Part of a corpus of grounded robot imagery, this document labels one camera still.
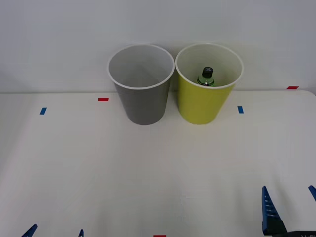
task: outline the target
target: white table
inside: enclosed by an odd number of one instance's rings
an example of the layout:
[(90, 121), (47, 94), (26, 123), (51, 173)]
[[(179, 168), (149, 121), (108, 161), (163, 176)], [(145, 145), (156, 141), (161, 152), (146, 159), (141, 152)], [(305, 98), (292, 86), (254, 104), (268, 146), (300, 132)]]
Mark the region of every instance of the white table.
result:
[(264, 185), (288, 231), (316, 230), (313, 94), (234, 91), (208, 125), (174, 97), (140, 126), (116, 93), (1, 94), (1, 237), (260, 237)]

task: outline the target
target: green bottle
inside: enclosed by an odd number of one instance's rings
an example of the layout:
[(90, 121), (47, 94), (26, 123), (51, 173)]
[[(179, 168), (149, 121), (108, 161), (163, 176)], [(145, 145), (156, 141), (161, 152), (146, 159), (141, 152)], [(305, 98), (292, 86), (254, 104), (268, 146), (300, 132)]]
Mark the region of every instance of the green bottle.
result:
[(206, 67), (203, 69), (203, 73), (202, 75), (200, 75), (197, 78), (197, 82), (200, 85), (204, 85), (204, 86), (215, 86), (214, 85), (214, 79), (212, 78), (213, 75), (213, 69), (210, 67)]

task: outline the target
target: bottle cap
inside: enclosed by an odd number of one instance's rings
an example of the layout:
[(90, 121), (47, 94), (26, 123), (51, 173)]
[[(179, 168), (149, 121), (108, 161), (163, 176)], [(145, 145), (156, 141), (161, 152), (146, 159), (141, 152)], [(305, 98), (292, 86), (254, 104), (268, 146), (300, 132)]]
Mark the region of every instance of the bottle cap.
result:
[(206, 67), (203, 69), (203, 73), (202, 73), (202, 76), (204, 78), (211, 78), (213, 75), (213, 69), (210, 68), (210, 67)]

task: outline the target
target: paper cup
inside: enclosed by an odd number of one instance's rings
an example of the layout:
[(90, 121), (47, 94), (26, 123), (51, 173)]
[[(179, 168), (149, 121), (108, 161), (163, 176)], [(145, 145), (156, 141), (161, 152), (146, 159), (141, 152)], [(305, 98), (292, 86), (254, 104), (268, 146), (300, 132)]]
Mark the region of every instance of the paper cup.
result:
[(150, 44), (124, 48), (108, 64), (109, 76), (128, 118), (141, 125), (163, 117), (173, 72), (171, 54)]
[[(217, 87), (197, 84), (205, 67), (213, 68)], [(194, 44), (176, 57), (179, 73), (178, 107), (181, 116), (193, 124), (213, 121), (243, 74), (243, 62), (232, 50), (214, 43)]]

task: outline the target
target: red tape marker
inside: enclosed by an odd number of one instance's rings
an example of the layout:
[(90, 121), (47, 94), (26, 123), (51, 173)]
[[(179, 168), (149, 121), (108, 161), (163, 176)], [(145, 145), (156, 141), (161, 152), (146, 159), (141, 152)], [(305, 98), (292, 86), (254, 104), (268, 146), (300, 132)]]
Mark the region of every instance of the red tape marker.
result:
[(108, 98), (98, 98), (98, 101), (109, 101)]
[(298, 88), (298, 86), (289, 86), (287, 88), (287, 90), (296, 90)]

